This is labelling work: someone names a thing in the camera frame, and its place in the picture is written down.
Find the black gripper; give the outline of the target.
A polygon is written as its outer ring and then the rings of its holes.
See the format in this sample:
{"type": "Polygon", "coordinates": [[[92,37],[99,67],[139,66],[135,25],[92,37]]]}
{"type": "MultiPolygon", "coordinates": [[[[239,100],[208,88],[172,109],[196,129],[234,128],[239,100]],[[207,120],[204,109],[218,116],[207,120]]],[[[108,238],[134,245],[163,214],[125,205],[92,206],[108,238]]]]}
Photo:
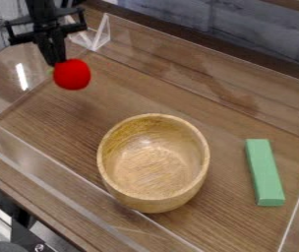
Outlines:
{"type": "Polygon", "coordinates": [[[47,64],[53,66],[55,57],[57,62],[64,62],[67,59],[64,37],[73,32],[84,31],[88,27],[84,18],[84,9],[81,7],[60,8],[55,5],[53,0],[25,0],[25,3],[29,13],[14,20],[4,22],[9,36],[8,40],[12,45],[33,42],[39,33],[49,33],[53,29],[60,29],[60,31],[52,32],[53,51],[48,39],[44,36],[37,38],[40,53],[47,64]],[[79,16],[80,22],[71,25],[61,25],[59,20],[73,14],[79,16]],[[14,34],[13,27],[28,24],[33,25],[33,30],[14,34]]]}

